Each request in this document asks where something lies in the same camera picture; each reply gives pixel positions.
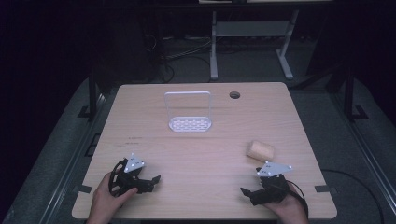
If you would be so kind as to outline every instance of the beige sponge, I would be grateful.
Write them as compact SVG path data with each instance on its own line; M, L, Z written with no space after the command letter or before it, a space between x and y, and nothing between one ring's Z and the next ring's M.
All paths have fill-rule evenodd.
M252 141L247 149L247 155L258 161L271 161L274 158L275 147L259 141Z

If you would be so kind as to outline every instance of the cable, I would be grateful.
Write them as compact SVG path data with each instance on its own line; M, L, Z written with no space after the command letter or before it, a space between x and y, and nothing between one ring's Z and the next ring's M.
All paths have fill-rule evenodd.
M299 190L301 190L301 189L300 189L296 184L294 184L293 182L291 182L291 181L289 181L289 180L287 180L287 181L290 182L292 185L296 186ZM309 217L308 204L306 203L304 194L303 194L303 197L301 197L298 193L296 193L296 192L294 192L294 191L292 191L292 190L290 190L290 189L283 189L283 188L281 188L281 187L279 187L279 186L276 186L276 185L271 185L271 187L276 188L276 189L280 189L280 190L282 190L282 191L285 191L285 192L288 193L290 196L296 198L296 199L300 202L300 204L303 206L303 208L304 208L304 210L305 210L306 217Z
M305 196L304 196L304 194L303 194L303 191L300 189L300 187L298 187L298 185L294 184L293 182L291 182L291 181L289 181L289 180L286 180L286 181L288 181L289 183L291 183L292 185L294 185L294 187L296 187L296 188L300 191L301 195L303 195L303 199L305 199Z
M372 198L374 199L375 204L376 204L376 207L378 208L379 217L380 217L380 220L381 220L380 223L381 223L381 224L384 223L384 214L383 214L383 212L382 212L381 205L379 204L378 199L374 196L373 192L372 192L361 180L359 180L357 177L355 177L355 176L353 176L353 175L350 175L350 174L345 173L345 172L342 172L342 171L336 171L336 170L330 170L330 169L320 169L320 170L321 170L322 172L330 172L330 173L337 173L337 174L341 174L341 175L346 175L346 176L348 176L348 177L354 179L356 182L360 183L365 189L367 189L367 191L370 193L370 195L371 195Z
M166 72L168 72L168 69L171 70L171 76L168 79L166 79L165 74L162 71L160 71L160 80L162 83L169 83L175 76L175 69L167 63L164 65L164 67Z

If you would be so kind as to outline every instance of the transparent tray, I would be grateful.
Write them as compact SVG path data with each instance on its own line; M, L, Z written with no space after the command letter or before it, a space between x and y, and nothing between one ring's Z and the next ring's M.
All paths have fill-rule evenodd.
M190 103L193 102L193 95L207 96L206 116L173 116L171 106L172 96L186 98ZM212 96L209 91L169 91L165 93L165 105L168 112L169 128L174 132L206 132L212 126L211 102Z

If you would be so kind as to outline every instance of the metal frame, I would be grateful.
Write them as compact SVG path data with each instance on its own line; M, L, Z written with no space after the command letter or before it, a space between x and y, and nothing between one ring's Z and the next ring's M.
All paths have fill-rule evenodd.
M297 21L299 10L293 10L289 21L217 21L217 13L212 18L212 50L210 52L210 78L217 80L218 61L216 57L216 41L218 36L285 36L285 42L276 50L277 58L282 66L285 78L293 79L286 51Z

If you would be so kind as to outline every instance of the table top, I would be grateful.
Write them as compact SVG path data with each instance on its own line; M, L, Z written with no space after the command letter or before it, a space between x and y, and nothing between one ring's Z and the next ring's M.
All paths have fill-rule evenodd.
M209 91L212 126L203 133L175 133L168 126L164 94ZM233 99L230 92L240 98ZM193 107L194 101L183 101ZM140 178L160 175L151 193L135 195L115 215L136 219L274 219L253 206L240 188L261 189L256 167L246 156L257 140L276 148L273 162L292 165L285 173L304 192L310 218L333 218L336 208L289 91L283 83L153 84L121 86L83 181L96 189L104 174L134 153L146 166ZM73 217L87 218L91 193L79 192Z

